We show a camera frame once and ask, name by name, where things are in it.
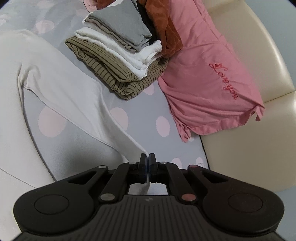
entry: black ridged grip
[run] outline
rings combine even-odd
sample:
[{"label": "black ridged grip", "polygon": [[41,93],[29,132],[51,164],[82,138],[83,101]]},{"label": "black ridged grip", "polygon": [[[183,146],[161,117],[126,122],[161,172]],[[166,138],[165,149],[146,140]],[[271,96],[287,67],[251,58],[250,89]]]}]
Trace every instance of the black ridged grip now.
[{"label": "black ridged grip", "polygon": [[125,195],[100,207],[83,227],[53,237],[22,233],[15,241],[282,241],[272,232],[258,237],[223,233],[205,220],[199,209],[173,196]]}]

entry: white folded towel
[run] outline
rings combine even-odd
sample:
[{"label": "white folded towel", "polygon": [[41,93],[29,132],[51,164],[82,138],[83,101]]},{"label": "white folded towel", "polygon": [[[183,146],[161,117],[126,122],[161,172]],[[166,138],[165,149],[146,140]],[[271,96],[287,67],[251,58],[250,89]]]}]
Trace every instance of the white folded towel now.
[{"label": "white folded towel", "polygon": [[132,53],[124,48],[113,36],[105,33],[95,24],[89,22],[85,22],[84,24],[86,26],[92,26],[95,29],[89,27],[81,28],[75,31],[75,36],[79,39],[97,44],[117,57],[139,80],[147,75],[149,65],[161,57],[160,51],[162,50],[162,46],[160,40],[144,47],[139,52]]}]

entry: orange velvet garment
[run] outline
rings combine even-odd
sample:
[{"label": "orange velvet garment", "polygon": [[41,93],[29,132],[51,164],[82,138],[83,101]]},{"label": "orange velvet garment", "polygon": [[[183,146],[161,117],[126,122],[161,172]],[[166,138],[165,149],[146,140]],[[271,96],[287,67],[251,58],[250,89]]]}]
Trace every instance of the orange velvet garment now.
[{"label": "orange velvet garment", "polygon": [[111,3],[113,3],[114,0],[106,0],[106,1],[98,1],[98,4],[97,4],[97,9],[103,9],[103,8],[106,8],[107,6],[109,6]]},{"label": "orange velvet garment", "polygon": [[146,12],[153,22],[158,38],[163,49],[161,54],[169,58],[183,48],[181,38],[169,16],[168,0],[138,0],[145,7]]}]

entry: gray folded shirt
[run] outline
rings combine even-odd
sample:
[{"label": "gray folded shirt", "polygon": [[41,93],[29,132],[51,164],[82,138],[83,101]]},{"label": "gray folded shirt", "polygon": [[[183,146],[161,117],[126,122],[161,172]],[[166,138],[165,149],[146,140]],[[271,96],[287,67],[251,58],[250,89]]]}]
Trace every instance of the gray folded shirt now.
[{"label": "gray folded shirt", "polygon": [[132,0],[124,0],[116,6],[94,11],[85,21],[95,23],[103,31],[116,35],[116,38],[122,39],[138,51],[147,46],[151,38],[151,33]]}]

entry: metal pin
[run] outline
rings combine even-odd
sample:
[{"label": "metal pin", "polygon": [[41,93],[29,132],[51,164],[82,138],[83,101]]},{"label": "metal pin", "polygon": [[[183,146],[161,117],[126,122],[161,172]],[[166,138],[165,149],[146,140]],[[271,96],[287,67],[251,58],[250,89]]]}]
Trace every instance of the metal pin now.
[{"label": "metal pin", "polygon": [[104,193],[100,196],[103,201],[112,201],[114,200],[115,196],[112,193]]}]

